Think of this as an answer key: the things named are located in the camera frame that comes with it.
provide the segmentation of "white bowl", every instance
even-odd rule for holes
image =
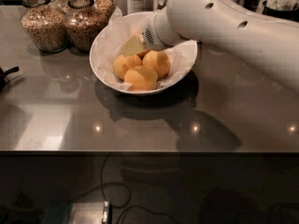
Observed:
[[[114,14],[109,25],[94,39],[90,63],[97,78],[105,85],[123,93],[149,95],[177,84],[192,69],[197,56],[197,43],[190,40],[165,50],[171,62],[171,69],[165,78],[159,80],[158,89],[154,91],[128,91],[128,84],[114,76],[112,64],[121,54],[120,47],[133,33],[140,31],[142,22],[151,14],[152,12],[139,12],[124,17]]]

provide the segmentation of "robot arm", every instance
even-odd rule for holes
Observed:
[[[299,22],[254,13],[232,0],[168,0],[143,29],[150,49],[186,39],[224,49],[299,93]]]

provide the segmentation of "screw hole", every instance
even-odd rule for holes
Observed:
[[[209,3],[206,5],[205,9],[211,9],[213,8],[214,4],[213,3]]]
[[[237,26],[237,29],[242,29],[242,28],[246,27],[248,23],[249,23],[248,21],[242,21],[242,22]]]

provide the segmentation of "shiny metal surface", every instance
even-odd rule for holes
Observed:
[[[0,7],[1,150],[297,152],[299,95],[217,48],[158,95],[112,91],[88,54],[45,54],[22,31],[24,7]]]

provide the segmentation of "gray countertop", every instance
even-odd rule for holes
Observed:
[[[299,95],[222,50],[198,45],[192,71],[156,95],[118,93],[69,46],[41,53],[24,7],[0,7],[2,151],[297,152]]]

